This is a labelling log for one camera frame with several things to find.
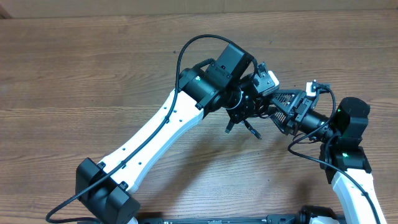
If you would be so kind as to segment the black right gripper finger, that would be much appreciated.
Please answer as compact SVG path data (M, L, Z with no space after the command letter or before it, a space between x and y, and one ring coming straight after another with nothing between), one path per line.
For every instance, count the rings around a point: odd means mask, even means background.
M285 115L279 109L276 109L275 113L271 116L271 120L277 126L279 131L285 135L293 134L292 118L293 115L291 113Z
M303 90L276 90L272 94L271 103L283 114L294 112L306 97Z

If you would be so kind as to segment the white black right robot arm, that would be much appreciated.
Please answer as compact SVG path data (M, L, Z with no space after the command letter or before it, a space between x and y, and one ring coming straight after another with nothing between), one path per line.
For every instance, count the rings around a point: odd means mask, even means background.
M328 87L312 91L278 90L271 96L276 111L273 122L284 134L296 135L288 151L320 165L343 208L339 217L332 209L306 205L294 223L385 223L374 190L372 169L360 143L368 125L370 106L346 97L332 104L329 117L314 108Z

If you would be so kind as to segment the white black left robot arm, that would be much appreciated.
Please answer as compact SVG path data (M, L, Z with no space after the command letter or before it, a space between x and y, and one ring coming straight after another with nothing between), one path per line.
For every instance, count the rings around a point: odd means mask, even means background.
M126 143L98 163L85 159L76 169L79 201L99 223L135 223L140 204L132 196L169 147L209 113L225 108L227 129L259 112L262 97L279 88L264 63L244 76L252 55L228 44L217 59L178 73L178 85L161 109Z

